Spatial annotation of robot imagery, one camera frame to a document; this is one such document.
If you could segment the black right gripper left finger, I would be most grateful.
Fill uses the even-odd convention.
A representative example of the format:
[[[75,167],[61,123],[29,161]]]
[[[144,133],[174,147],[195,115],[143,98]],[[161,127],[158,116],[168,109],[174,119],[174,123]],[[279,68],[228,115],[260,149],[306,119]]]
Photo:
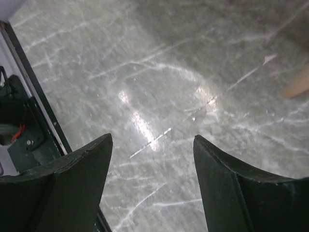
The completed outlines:
[[[1,231],[110,231],[99,204],[112,147],[107,133],[46,165],[2,176]]]

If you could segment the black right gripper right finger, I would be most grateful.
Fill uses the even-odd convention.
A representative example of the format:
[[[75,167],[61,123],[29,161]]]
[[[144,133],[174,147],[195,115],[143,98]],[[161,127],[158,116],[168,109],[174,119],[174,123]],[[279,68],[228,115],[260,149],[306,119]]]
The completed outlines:
[[[253,167],[197,135],[194,161],[210,232],[306,232],[309,180]]]

